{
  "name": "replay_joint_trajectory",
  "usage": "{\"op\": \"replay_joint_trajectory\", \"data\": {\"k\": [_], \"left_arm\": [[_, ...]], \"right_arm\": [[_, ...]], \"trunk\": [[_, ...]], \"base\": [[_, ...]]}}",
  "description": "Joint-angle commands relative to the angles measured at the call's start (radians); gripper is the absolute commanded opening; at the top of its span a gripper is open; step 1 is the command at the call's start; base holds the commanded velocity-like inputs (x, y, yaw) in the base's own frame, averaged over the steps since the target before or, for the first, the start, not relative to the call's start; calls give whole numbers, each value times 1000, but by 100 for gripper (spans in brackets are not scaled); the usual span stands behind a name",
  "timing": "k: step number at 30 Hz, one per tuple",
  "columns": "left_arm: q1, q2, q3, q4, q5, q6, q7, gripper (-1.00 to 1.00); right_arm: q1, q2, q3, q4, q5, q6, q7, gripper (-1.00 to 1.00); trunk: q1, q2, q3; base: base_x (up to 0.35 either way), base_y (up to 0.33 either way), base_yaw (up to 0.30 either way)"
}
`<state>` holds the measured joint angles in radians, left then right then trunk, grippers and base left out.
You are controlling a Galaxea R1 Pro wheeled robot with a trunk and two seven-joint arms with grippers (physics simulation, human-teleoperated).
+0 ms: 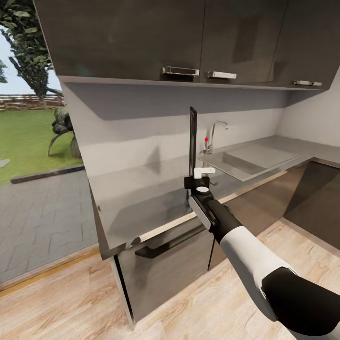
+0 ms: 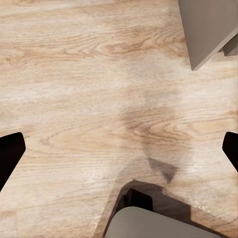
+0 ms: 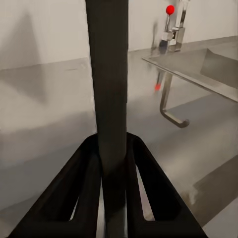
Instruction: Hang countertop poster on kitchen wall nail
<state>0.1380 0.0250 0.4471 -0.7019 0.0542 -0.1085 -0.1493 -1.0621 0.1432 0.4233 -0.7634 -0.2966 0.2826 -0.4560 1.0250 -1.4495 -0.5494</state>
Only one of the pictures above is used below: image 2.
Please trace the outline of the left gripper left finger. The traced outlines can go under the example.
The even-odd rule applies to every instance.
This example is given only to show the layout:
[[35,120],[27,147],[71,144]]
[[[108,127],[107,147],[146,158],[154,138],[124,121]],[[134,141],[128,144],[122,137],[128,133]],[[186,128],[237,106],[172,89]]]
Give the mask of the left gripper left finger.
[[26,150],[21,132],[0,137],[0,191]]

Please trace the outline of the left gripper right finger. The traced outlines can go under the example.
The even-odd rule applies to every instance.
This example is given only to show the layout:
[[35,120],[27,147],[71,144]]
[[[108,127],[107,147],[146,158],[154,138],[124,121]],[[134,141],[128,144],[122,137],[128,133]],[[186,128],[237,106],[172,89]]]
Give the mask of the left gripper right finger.
[[226,132],[222,150],[238,172],[238,134]]

